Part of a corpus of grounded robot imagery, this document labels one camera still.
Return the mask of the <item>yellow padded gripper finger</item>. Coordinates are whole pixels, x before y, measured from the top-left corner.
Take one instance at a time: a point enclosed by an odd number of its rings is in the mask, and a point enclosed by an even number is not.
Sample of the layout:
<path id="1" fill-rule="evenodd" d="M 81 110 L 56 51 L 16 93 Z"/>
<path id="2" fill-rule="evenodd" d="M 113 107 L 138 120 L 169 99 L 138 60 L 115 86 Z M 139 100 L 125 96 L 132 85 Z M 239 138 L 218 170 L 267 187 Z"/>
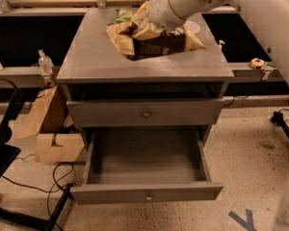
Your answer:
<path id="1" fill-rule="evenodd" d="M 162 34 L 162 32 L 162 28 L 157 27 L 152 23 L 148 23 L 142 29 L 138 29 L 132 35 L 132 38 L 136 40 L 156 39 Z"/>

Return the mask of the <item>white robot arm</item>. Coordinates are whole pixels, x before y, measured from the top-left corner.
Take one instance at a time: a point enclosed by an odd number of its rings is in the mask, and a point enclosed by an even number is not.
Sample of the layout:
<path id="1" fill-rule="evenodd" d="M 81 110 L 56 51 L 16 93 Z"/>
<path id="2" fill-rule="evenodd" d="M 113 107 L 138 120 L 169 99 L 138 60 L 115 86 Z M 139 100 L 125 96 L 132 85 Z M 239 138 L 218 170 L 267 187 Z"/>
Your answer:
<path id="1" fill-rule="evenodd" d="M 289 0 L 150 0 L 136 24 L 141 31 L 171 31 L 190 16 L 223 4 L 236 9 L 289 85 Z"/>

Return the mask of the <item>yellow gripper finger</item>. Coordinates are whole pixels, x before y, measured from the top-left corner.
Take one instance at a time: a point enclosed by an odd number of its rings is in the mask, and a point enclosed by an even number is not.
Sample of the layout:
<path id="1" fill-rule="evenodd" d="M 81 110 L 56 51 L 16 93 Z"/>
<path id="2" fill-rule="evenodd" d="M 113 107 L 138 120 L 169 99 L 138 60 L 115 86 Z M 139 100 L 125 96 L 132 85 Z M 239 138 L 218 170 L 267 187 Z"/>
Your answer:
<path id="1" fill-rule="evenodd" d="M 142 24 L 147 23 L 148 21 L 148 6 L 149 2 L 145 1 L 136 13 L 132 16 L 130 21 L 140 27 Z"/>

